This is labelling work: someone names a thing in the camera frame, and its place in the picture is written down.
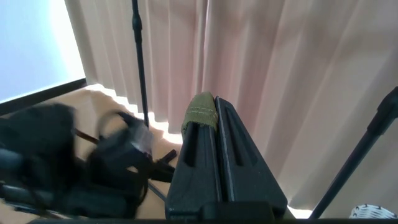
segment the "beige curtain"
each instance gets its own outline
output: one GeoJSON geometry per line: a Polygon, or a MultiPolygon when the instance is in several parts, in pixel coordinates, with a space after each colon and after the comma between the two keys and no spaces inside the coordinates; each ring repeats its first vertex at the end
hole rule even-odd
{"type": "MultiPolygon", "coordinates": [[[[87,79],[141,107],[128,0],[67,0],[87,79]]],[[[398,85],[398,1],[139,0],[149,109],[178,132],[202,91],[232,102],[290,206],[312,209],[398,85]]],[[[398,212],[398,121],[324,217],[398,212]]]]}

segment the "white patterned object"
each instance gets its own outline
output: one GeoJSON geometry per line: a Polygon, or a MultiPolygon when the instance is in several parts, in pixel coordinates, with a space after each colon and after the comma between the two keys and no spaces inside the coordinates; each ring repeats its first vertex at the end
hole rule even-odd
{"type": "Polygon", "coordinates": [[[349,218],[397,218],[397,215],[377,205],[358,205],[351,211],[349,218]]]}

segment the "green cloth strap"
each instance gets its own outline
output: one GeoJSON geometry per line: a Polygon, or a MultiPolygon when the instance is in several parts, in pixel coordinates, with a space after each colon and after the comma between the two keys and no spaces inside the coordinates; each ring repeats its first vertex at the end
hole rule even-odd
{"type": "Polygon", "coordinates": [[[189,122],[209,125],[217,131],[217,121],[218,113],[213,95],[210,92],[197,94],[193,97],[185,112],[184,122],[181,126],[182,137],[184,138],[189,122]]]}

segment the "floor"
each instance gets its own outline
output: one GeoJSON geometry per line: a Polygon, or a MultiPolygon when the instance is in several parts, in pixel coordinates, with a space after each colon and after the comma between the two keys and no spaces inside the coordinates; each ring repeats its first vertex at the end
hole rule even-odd
{"type": "MultiPolygon", "coordinates": [[[[123,111],[131,111],[132,106],[125,106],[117,102],[125,103],[126,100],[122,98],[115,98],[116,95],[110,90],[105,90],[101,87],[92,88],[91,86],[73,91],[66,95],[56,97],[54,99],[48,100],[44,103],[59,102],[66,105],[73,106],[76,108],[76,126],[81,131],[95,136],[95,126],[97,120],[107,111],[119,109],[123,111]]],[[[159,124],[152,121],[156,128],[151,127],[151,131],[154,133],[155,141],[153,145],[153,157],[154,159],[161,158],[166,153],[172,149],[180,150],[181,144],[178,141],[178,136],[176,141],[178,143],[170,142],[170,138],[165,138],[165,136],[170,136],[164,130],[162,130],[159,124]]],[[[106,127],[105,133],[111,133],[115,129],[123,127],[123,122],[118,118],[112,119],[109,125],[106,127]]],[[[76,138],[75,143],[76,155],[81,158],[85,158],[93,148],[93,144],[76,138]]],[[[174,159],[170,165],[175,166],[177,159],[174,159]]],[[[160,189],[164,194],[167,194],[170,184],[152,181],[152,183],[160,189]]],[[[26,213],[15,212],[10,207],[3,203],[0,203],[0,222],[3,224],[23,224],[27,223],[33,219],[37,218],[35,215],[29,215],[26,213]]],[[[161,218],[164,219],[164,202],[158,198],[152,191],[148,191],[147,197],[143,204],[139,207],[137,213],[137,218],[161,218]]]]}

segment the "beige floor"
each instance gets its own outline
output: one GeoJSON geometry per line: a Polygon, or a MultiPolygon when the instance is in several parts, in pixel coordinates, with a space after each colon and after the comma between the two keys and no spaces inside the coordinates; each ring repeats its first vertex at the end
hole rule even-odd
{"type": "MultiPolygon", "coordinates": [[[[105,95],[100,91],[91,91],[88,89],[77,90],[66,95],[59,96],[57,98],[48,100],[45,103],[60,102],[66,105],[70,105],[76,108],[76,126],[83,132],[86,132],[92,136],[95,136],[95,126],[97,120],[105,112],[112,109],[121,109],[127,111],[127,109],[118,103],[116,103],[112,97],[105,95]]],[[[117,118],[111,120],[110,124],[106,127],[106,132],[110,133],[115,129],[123,126],[123,122],[117,118]]],[[[151,128],[151,131],[155,135],[154,141],[154,159],[161,158],[171,149],[180,150],[180,144],[173,144],[163,138],[163,131],[151,128]]],[[[86,157],[92,150],[94,145],[91,143],[76,138],[76,154],[79,157],[86,157]]],[[[177,159],[174,159],[170,164],[175,166],[177,159]]],[[[158,187],[164,194],[167,194],[170,184],[162,182],[152,182],[158,187]]],[[[23,224],[35,219],[36,216],[29,215],[21,212],[14,212],[10,207],[0,203],[0,222],[3,224],[23,224]]],[[[144,203],[140,206],[137,218],[165,218],[164,215],[164,203],[158,198],[153,192],[148,191],[147,197],[144,203]]]]}

